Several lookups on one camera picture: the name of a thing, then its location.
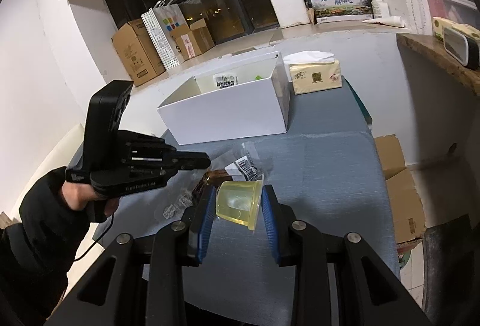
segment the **gray tablecloth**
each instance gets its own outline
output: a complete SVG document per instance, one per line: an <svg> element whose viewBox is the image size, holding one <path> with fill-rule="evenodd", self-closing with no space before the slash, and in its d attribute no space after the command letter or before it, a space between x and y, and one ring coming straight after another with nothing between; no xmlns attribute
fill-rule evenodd
<svg viewBox="0 0 480 326"><path fill-rule="evenodd" d="M164 138L178 146L169 132ZM399 275L390 202L374 140L345 83L340 89L292 96L286 134L178 149L207 152L214 159L245 140L255 143L266 166L266 183L297 218L328 234L358 232ZM141 237L169 223L162 216L164 208L191 182L190 176L183 172L164 189L123 198L103 244L122 232ZM203 264L183 269L185 300L246 323L288 325L294 275L294 268L275 265L261 213L254 233L220 219L214 222Z"/></svg>

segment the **black sleeve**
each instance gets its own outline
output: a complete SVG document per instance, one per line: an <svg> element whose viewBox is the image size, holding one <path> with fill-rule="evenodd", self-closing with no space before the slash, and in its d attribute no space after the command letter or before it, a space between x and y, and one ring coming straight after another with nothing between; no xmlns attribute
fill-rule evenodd
<svg viewBox="0 0 480 326"><path fill-rule="evenodd" d="M40 178L23 199L22 223L0 240L1 277L45 318L68 285L66 273L90 225L84 211L72 211L59 196L64 181L65 168Z"/></svg>

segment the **screw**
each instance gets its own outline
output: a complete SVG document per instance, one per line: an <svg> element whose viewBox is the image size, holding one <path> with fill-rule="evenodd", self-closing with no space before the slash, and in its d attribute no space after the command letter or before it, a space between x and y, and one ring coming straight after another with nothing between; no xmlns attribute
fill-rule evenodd
<svg viewBox="0 0 480 326"><path fill-rule="evenodd" d="M296 220L292 223L292 228L297 231L301 231L307 228L307 224L301 220Z"/></svg>
<svg viewBox="0 0 480 326"><path fill-rule="evenodd" d="M123 234L120 234L120 235L117 237L117 243L118 243L119 245L124 245L124 244L130 242L130 239L131 239L131 235L130 235L130 234L123 233Z"/></svg>
<svg viewBox="0 0 480 326"><path fill-rule="evenodd" d="M181 220L177 220L176 222L172 223L172 230L173 231L181 231L186 227L186 224L183 223Z"/></svg>
<svg viewBox="0 0 480 326"><path fill-rule="evenodd" d="M360 234L357 234L356 232L351 232L346 236L346 238L349 240L349 242L359 243L362 237L360 236Z"/></svg>

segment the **picture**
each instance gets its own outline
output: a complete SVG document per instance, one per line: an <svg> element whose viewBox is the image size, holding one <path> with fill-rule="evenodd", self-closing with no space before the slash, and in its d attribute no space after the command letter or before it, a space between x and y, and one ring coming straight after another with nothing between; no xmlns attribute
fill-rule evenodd
<svg viewBox="0 0 480 326"><path fill-rule="evenodd" d="M371 18L370 0L311 0L317 22L367 20Z"/></svg>

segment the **hand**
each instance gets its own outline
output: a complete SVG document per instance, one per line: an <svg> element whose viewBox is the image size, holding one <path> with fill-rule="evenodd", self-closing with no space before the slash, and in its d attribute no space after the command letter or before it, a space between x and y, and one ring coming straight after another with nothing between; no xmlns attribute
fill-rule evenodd
<svg viewBox="0 0 480 326"><path fill-rule="evenodd" d="M60 189L60 196L73 211L83 210L89 201L102 200L97 196L93 187L88 184L74 184L64 182ZM105 206L105 216L113 215L120 204L120 200L109 199Z"/></svg>

